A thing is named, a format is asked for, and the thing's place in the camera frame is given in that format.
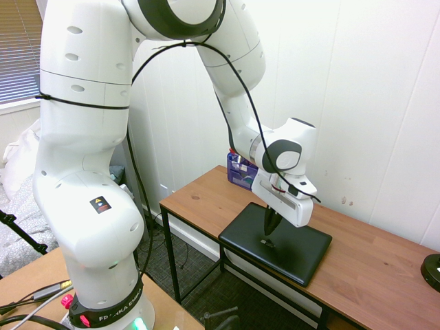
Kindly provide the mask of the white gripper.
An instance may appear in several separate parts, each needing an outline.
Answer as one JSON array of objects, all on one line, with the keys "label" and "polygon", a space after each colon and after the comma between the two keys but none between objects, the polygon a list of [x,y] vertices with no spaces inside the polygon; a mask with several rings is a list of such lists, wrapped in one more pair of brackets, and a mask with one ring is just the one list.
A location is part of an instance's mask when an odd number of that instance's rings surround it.
[{"label": "white gripper", "polygon": [[278,191],[272,186],[270,176],[269,173],[258,170],[252,184],[252,192],[267,204],[264,217],[265,236],[269,236],[278,227],[281,216],[297,228],[306,226],[314,207],[311,198],[298,199],[286,188]]}]

